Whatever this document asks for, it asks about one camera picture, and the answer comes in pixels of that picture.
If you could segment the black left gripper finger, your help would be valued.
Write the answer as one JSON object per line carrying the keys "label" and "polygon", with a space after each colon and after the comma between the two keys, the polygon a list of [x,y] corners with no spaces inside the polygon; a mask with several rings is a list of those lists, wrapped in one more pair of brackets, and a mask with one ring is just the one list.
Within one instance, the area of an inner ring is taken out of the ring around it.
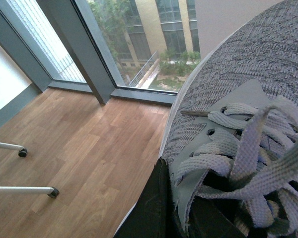
{"label": "black left gripper finger", "polygon": [[134,208],[121,224],[115,238],[175,238],[172,222],[169,173],[159,158]]}

